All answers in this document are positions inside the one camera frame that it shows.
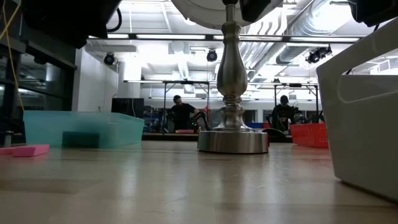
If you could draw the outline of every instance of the white pillar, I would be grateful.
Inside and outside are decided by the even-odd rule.
[[[257,123],[263,123],[264,119],[262,117],[262,109],[257,110]]]

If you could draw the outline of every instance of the person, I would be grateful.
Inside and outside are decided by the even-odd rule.
[[[199,110],[188,103],[182,103],[181,96],[175,95],[173,101],[175,103],[172,107],[175,113],[174,130],[189,129],[190,113],[197,114]]]
[[[272,127],[280,131],[289,130],[289,119],[294,124],[294,107],[289,106],[289,99],[283,95],[278,104],[272,111]]]

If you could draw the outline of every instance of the pink eraser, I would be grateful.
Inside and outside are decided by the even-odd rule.
[[[32,157],[48,153],[49,149],[49,145],[20,146],[13,150],[12,155],[14,157]]]
[[[12,152],[13,152],[14,149],[15,149],[15,147],[0,148],[0,156],[12,155]]]

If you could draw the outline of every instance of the red basket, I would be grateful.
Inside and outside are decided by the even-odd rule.
[[[329,148],[325,124],[290,125],[293,143],[299,146]]]

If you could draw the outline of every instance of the translucent plastic container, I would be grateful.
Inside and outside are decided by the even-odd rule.
[[[141,143],[144,120],[120,113],[25,111],[27,144],[118,148]]]

